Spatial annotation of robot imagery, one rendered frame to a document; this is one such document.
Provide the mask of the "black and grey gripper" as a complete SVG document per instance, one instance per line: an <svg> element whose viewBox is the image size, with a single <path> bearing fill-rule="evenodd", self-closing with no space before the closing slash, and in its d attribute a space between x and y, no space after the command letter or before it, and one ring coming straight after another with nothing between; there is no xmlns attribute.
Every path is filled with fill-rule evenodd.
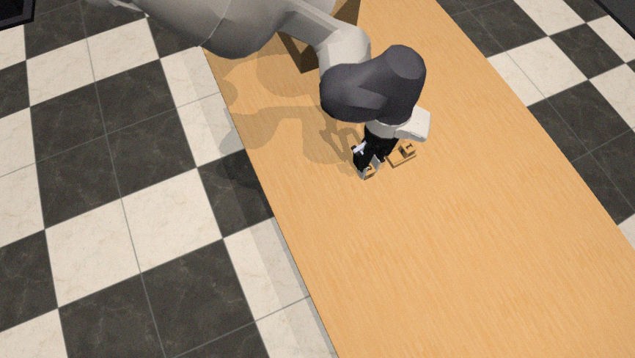
<svg viewBox="0 0 635 358"><path fill-rule="evenodd" d="M368 166L374 166L376 172L381 163L385 162L384 155L389 156L399 139L380 138L372 134L366 125L364 125L364 138L360 145L353 145L353 163L357 168L357 172L361 179L365 178ZM358 158L357 158L357 157ZM363 167L363 168L362 168Z"/></svg>

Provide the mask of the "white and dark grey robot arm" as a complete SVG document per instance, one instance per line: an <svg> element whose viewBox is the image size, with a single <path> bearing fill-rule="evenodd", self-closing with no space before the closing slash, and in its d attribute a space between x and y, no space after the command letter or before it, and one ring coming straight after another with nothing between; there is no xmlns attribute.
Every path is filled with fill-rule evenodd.
<svg viewBox="0 0 635 358"><path fill-rule="evenodd" d="M405 45L391 45L372 59L367 33L330 16L336 0L85 2L114 16L145 11L190 44L231 60L259 51L276 32L285 33L315 50L320 105L330 117L365 123L380 138L427 140L431 113L416 105L427 73L424 59Z"/></svg>

